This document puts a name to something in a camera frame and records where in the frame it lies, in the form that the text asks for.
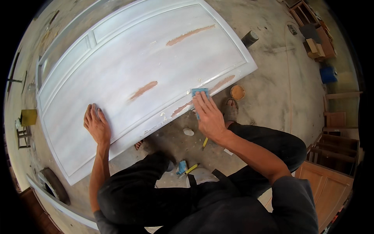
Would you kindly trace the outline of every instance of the can of wood filler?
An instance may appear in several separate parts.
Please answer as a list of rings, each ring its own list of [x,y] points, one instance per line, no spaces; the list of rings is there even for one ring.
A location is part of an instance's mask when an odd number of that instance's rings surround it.
[[[247,35],[242,38],[242,42],[245,47],[250,47],[253,43],[258,40],[258,35],[254,31],[249,31]]]

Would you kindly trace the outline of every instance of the yellow pencil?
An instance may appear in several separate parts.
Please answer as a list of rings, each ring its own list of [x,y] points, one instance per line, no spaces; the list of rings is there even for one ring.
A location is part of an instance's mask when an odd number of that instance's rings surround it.
[[[203,147],[201,148],[201,150],[204,150],[204,148],[205,148],[207,142],[208,142],[208,138],[206,137],[206,138],[205,138],[205,141],[204,141],[204,143],[203,143]]]

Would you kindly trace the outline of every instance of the left hand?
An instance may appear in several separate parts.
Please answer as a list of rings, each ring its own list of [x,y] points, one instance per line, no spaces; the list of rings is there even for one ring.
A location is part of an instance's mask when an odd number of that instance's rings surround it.
[[[112,136],[110,126],[102,110],[99,108],[97,114],[95,110],[95,104],[88,105],[83,126],[88,130],[98,145],[110,145],[110,138]]]

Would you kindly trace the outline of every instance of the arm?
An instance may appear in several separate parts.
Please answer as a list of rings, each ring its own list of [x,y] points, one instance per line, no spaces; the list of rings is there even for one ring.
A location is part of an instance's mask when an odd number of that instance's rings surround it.
[[[223,115],[213,99],[196,92],[192,99],[200,116],[199,130],[218,145],[235,153],[254,170],[266,177],[272,185],[283,176],[291,176],[286,164],[267,149],[249,142],[227,130]]]
[[[88,105],[83,126],[89,131],[97,143],[95,162],[91,172],[89,196],[92,212],[100,210],[97,202],[97,192],[104,182],[110,177],[109,173],[109,147],[111,131],[104,113],[96,106]]]

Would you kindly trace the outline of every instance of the blue bucket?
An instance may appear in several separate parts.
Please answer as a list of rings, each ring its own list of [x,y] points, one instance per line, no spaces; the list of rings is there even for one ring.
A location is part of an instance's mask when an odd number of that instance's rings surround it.
[[[337,82],[338,79],[336,78],[336,71],[334,67],[324,67],[319,70],[319,73],[321,74],[322,83],[332,83]]]

